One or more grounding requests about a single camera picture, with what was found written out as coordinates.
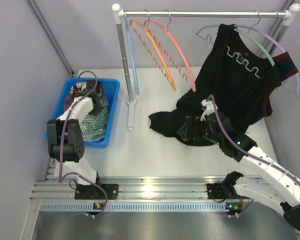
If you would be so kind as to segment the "green white striped tank top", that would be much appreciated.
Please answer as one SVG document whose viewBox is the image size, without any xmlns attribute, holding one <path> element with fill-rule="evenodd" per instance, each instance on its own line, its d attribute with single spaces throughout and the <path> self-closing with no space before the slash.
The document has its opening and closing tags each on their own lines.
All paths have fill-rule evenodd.
<svg viewBox="0 0 300 240">
<path fill-rule="evenodd" d="M 80 125 L 85 142 L 97 142 L 105 138 L 110 118 L 109 102 L 104 95 L 98 94 L 101 111 L 97 115 L 86 115 Z"/>
</svg>

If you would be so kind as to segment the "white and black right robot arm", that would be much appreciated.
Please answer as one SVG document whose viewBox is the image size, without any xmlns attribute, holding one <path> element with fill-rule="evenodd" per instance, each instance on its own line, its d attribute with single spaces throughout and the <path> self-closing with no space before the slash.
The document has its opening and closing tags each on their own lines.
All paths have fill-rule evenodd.
<svg viewBox="0 0 300 240">
<path fill-rule="evenodd" d="M 300 179 L 271 159 L 248 135 L 235 130 L 228 117 L 223 113 L 211 113 L 204 118 L 187 116 L 178 133 L 187 142 L 204 140 L 218 145 L 226 156 L 268 183 L 262 186 L 242 173 L 229 173 L 222 182 L 228 198 L 241 195 L 260 202 L 300 231 Z"/>
</svg>

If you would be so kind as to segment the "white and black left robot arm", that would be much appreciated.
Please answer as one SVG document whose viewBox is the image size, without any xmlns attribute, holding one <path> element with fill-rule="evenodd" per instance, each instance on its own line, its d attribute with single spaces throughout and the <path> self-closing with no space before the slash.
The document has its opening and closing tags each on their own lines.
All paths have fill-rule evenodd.
<svg viewBox="0 0 300 240">
<path fill-rule="evenodd" d="M 119 185 L 102 183 L 85 157 L 85 148 L 109 144 L 120 83 L 116 79 L 66 80 L 52 119 L 47 122 L 48 154 L 57 160 L 55 175 L 75 175 L 76 200 L 115 200 Z"/>
</svg>

